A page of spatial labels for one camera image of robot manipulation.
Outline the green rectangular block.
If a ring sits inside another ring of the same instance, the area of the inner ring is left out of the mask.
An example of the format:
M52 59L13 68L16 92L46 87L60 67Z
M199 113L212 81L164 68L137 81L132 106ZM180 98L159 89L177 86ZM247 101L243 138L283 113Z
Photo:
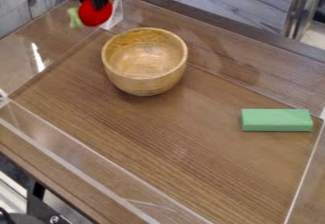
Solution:
M242 109L243 131L310 132L312 118L307 109Z

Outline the clear acrylic tray wall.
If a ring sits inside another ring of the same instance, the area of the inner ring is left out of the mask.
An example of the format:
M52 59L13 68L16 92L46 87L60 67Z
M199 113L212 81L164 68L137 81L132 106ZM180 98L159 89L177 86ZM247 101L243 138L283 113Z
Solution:
M0 153L98 224L212 224L2 93Z

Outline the black table leg bracket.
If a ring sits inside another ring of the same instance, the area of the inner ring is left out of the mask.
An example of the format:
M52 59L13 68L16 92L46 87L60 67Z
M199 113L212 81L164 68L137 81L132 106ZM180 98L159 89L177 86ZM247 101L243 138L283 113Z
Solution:
M33 188L26 193L26 214L38 219L44 224L70 224L62 216L44 203L45 188L34 182Z

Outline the red plush fruit green stem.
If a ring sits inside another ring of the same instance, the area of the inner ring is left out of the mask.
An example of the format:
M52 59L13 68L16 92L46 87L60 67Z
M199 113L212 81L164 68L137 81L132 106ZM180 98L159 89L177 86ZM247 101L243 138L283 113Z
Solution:
M112 16L112 3L108 2L101 9L96 9L90 0L84 0L78 7L66 10L66 15L72 28L100 26Z

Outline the clear acrylic corner bracket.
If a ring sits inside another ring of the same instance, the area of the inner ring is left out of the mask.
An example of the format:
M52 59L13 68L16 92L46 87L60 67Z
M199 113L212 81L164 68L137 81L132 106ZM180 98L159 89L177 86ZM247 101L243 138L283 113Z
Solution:
M100 26L101 29L109 30L123 20L121 0L112 1L112 15L108 21Z

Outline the wooden bowl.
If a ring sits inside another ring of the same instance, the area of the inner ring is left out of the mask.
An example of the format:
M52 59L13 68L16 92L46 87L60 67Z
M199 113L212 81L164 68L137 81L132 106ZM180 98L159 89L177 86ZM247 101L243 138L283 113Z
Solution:
M184 40L161 28L132 28L101 48L104 71L125 93L153 96L180 81L187 67Z

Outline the metal table leg background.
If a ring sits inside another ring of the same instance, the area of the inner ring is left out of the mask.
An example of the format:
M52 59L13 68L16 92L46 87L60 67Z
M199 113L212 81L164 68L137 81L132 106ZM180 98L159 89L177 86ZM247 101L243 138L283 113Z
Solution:
M288 39L300 40L312 22L318 1L319 0L291 0L283 30L283 35Z

